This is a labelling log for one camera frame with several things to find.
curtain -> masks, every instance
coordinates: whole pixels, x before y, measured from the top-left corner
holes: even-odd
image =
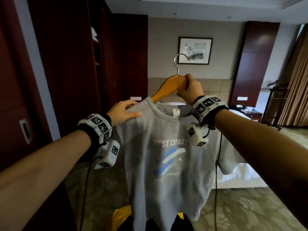
[[[308,126],[308,26],[297,39],[283,77],[291,77],[278,125]]]

nightstand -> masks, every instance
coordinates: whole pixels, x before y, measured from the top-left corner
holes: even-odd
[[[252,111],[252,112],[247,112],[243,113],[245,116],[248,116],[251,120],[256,121],[256,122],[261,122],[262,115],[263,113],[257,112],[257,111]]]

t-shirt sleeve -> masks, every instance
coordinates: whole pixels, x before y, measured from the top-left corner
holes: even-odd
[[[230,174],[239,163],[246,163],[233,145],[222,135],[218,166],[223,174]]]

picture frame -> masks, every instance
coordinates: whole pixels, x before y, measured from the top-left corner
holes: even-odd
[[[186,54],[177,58],[178,64],[208,65],[210,63],[213,38],[179,37],[178,54]]]

wristband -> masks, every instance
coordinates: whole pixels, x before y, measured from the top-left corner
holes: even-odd
[[[91,139],[91,146],[78,162],[90,162],[98,147],[111,137],[111,119],[107,114],[91,114],[79,121],[77,129],[86,132]]]
[[[208,124],[209,128],[214,128],[215,115],[222,109],[228,109],[228,105],[215,95],[206,95],[198,97],[193,108],[193,115],[200,126]]]

